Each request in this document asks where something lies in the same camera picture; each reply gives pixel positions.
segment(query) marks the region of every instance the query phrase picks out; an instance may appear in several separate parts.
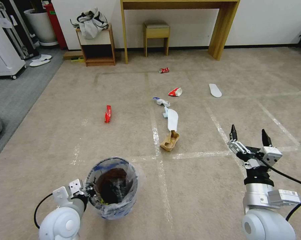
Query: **white slippers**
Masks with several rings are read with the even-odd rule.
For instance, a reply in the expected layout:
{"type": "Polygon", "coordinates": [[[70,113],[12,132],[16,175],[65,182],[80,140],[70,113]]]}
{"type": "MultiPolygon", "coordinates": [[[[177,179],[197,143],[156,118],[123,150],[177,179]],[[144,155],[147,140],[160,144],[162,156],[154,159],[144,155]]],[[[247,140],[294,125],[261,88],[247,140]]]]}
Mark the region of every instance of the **white slippers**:
{"type": "Polygon", "coordinates": [[[50,55],[42,54],[40,56],[40,58],[32,60],[32,62],[29,64],[29,66],[38,67],[38,66],[44,65],[46,63],[49,63],[51,58],[52,58],[52,56],[50,56],[50,55]]]}

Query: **red snack wrapper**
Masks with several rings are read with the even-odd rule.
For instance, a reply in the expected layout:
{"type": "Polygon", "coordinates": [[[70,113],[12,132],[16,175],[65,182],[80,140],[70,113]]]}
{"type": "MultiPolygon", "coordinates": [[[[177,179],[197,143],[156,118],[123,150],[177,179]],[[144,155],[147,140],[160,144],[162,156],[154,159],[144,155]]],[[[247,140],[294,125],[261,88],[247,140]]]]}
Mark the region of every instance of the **red snack wrapper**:
{"type": "Polygon", "coordinates": [[[105,123],[109,123],[111,117],[111,106],[107,105],[107,111],[105,113],[105,123]]]}
{"type": "Polygon", "coordinates": [[[183,90],[181,88],[175,88],[170,93],[168,93],[169,96],[179,97],[183,93],[183,90]]]}

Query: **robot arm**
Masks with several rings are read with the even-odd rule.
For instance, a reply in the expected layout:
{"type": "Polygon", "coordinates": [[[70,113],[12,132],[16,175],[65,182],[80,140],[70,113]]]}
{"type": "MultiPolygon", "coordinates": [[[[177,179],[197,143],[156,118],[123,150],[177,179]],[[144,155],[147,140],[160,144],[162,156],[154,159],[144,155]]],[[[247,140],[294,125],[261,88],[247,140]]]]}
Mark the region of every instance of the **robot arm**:
{"type": "Polygon", "coordinates": [[[77,240],[80,219],[86,209],[88,198],[82,192],[80,179],[53,191],[59,208],[49,213],[39,228],[39,240],[77,240]]]}
{"type": "Polygon", "coordinates": [[[237,132],[232,125],[228,147],[243,161],[247,172],[244,180],[246,193],[243,199],[245,216],[242,228],[249,240],[295,240],[292,226],[277,212],[285,205],[300,204],[295,191],[274,190],[274,182],[269,178],[272,167],[282,157],[282,153],[271,144],[271,139],[262,130],[262,148],[248,147],[237,141],[237,132]]]}

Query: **wooden stool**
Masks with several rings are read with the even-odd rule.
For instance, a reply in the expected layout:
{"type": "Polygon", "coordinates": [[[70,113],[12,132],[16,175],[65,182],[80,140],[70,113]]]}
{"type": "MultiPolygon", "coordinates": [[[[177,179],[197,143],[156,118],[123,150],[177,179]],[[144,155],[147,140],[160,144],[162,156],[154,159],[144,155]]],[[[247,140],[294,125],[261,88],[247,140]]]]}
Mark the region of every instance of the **wooden stool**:
{"type": "Polygon", "coordinates": [[[170,27],[165,22],[144,22],[144,53],[147,57],[148,38],[164,38],[164,51],[168,56],[170,27]]]}

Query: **baseboard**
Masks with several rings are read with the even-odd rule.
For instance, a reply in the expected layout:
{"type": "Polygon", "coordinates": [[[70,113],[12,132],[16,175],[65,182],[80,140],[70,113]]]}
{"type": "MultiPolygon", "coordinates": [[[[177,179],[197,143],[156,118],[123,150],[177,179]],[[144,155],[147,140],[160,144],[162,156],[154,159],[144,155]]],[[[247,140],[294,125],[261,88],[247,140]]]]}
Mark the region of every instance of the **baseboard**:
{"type": "MultiPolygon", "coordinates": [[[[205,50],[209,46],[190,46],[190,47],[169,47],[169,50],[205,50]]],[[[297,43],[292,44],[263,44],[263,45],[229,45],[227,48],[274,48],[274,47],[298,47],[297,43]]],[[[157,52],[163,50],[163,47],[149,47],[148,52],[157,52]]],[[[144,51],[144,48],[128,48],[128,51],[144,51]]],[[[116,48],[116,52],[123,52],[124,48],[116,48]]]]}

